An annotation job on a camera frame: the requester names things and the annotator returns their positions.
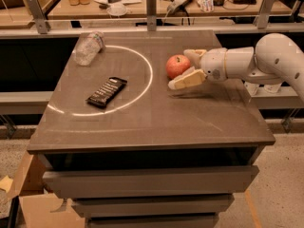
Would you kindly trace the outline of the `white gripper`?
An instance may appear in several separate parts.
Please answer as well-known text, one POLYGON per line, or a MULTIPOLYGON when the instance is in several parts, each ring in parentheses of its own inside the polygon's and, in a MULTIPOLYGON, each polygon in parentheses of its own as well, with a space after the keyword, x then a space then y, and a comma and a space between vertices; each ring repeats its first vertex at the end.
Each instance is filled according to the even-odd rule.
POLYGON ((213 82, 221 82, 227 79, 224 68, 227 49, 214 48, 186 49, 183 55, 187 57, 193 67, 190 67, 168 83, 173 90, 201 85, 206 79, 213 82))

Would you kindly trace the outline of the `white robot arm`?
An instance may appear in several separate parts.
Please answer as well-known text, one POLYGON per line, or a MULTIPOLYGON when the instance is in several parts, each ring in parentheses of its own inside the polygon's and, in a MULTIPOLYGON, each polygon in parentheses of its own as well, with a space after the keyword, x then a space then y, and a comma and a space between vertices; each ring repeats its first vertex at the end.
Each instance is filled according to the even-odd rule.
POLYGON ((241 79, 257 85, 286 82, 304 101, 304 53, 289 37, 270 33, 255 47, 187 49, 194 65, 168 83, 173 90, 201 85, 204 81, 241 79))

